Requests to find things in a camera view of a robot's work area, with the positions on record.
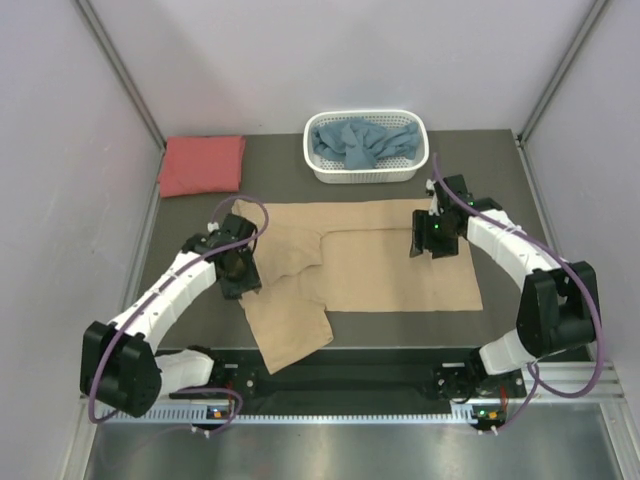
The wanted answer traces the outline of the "beige t shirt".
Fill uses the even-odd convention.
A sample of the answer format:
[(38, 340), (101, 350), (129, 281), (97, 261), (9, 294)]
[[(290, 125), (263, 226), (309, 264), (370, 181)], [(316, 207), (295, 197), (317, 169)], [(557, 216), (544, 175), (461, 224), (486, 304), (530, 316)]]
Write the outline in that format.
[(480, 311), (471, 251), (412, 258), (412, 214), (427, 199), (271, 203), (234, 214), (266, 230), (254, 259), (262, 287), (240, 304), (269, 373), (329, 345), (330, 312)]

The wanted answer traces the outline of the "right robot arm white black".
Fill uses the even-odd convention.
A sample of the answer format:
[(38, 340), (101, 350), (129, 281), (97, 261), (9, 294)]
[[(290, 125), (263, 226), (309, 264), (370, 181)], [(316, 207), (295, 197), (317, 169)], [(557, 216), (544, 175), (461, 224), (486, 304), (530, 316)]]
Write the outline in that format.
[(550, 355), (599, 341), (597, 279), (587, 262), (569, 263), (515, 224), (493, 199), (476, 199), (461, 175), (429, 180), (431, 205), (412, 214), (413, 257), (458, 255), (467, 241), (515, 282), (519, 308), (512, 330), (472, 351), (466, 380), (476, 394), (498, 389), (504, 374)]

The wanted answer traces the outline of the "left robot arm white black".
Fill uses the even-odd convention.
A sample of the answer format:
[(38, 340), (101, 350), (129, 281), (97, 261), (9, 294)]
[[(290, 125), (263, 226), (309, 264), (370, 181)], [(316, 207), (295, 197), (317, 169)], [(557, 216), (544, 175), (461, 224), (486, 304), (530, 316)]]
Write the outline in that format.
[(79, 386), (94, 402), (139, 418), (156, 400), (195, 387), (216, 396), (225, 370), (203, 350), (159, 354), (160, 343), (187, 308), (218, 285), (226, 300), (261, 288), (254, 260), (261, 234), (253, 222), (228, 214), (206, 234), (190, 237), (169, 268), (114, 319), (93, 322), (84, 332)]

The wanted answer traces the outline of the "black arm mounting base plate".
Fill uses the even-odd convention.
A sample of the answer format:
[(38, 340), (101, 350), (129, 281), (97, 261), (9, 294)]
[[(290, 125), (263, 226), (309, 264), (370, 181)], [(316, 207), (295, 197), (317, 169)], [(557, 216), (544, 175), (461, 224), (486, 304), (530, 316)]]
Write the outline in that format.
[(271, 374), (256, 349), (218, 349), (208, 385), (239, 393), (250, 413), (442, 413), (452, 401), (526, 395), (521, 372), (473, 380), (468, 348), (322, 349)]

